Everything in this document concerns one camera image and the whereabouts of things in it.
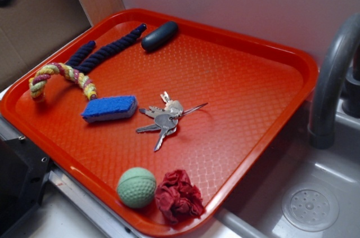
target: green ball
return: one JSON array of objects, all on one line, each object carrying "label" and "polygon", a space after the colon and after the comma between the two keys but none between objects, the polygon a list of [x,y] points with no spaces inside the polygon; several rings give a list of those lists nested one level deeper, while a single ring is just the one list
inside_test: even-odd
[{"label": "green ball", "polygon": [[135,167],[123,173],[116,191],[126,206],[143,208],[153,200],[155,188],[155,176],[147,169]]}]

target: cardboard box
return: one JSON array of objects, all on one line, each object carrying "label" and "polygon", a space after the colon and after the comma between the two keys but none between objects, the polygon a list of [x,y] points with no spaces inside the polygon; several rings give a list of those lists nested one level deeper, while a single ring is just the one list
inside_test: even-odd
[{"label": "cardboard box", "polygon": [[79,0],[14,0],[0,8],[0,91],[88,28]]}]

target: gray faucet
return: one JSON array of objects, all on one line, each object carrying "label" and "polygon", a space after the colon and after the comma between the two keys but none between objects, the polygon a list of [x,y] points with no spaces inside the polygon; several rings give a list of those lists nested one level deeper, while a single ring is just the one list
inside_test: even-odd
[{"label": "gray faucet", "polygon": [[354,14],[336,33],[320,69],[308,125],[313,147],[326,149],[334,144],[335,115],[342,90],[344,112],[360,118],[359,45],[360,14]]}]

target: drain strainer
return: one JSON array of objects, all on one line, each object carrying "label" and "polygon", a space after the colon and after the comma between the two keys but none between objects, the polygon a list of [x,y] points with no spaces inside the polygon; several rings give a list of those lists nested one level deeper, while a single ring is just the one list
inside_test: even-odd
[{"label": "drain strainer", "polygon": [[286,219],[304,231],[323,231],[337,220],[339,204],[327,188],[301,183],[290,188],[282,198]]}]

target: rope toy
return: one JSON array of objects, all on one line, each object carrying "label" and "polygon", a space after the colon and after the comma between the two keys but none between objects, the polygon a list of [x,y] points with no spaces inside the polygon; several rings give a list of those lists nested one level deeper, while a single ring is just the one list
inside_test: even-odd
[{"label": "rope toy", "polygon": [[119,40],[101,47],[87,59],[85,58],[95,48],[95,41],[90,41],[81,46],[80,49],[78,49],[65,64],[52,62],[43,66],[36,72],[34,78],[29,79],[31,97],[36,100],[36,102],[43,101],[44,88],[47,80],[51,77],[51,75],[60,74],[65,79],[76,83],[83,90],[87,99],[90,101],[96,99],[96,87],[86,74],[106,59],[118,54],[134,44],[145,30],[146,25],[141,24],[135,30],[132,30],[129,34],[121,37]]},{"label": "rope toy", "polygon": [[93,100],[97,98],[96,87],[88,76],[84,75],[79,70],[73,69],[71,66],[56,62],[43,66],[36,72],[34,78],[29,79],[31,97],[38,102],[42,101],[44,99],[44,88],[47,80],[51,75],[57,74],[76,83],[83,90],[87,99]]}]

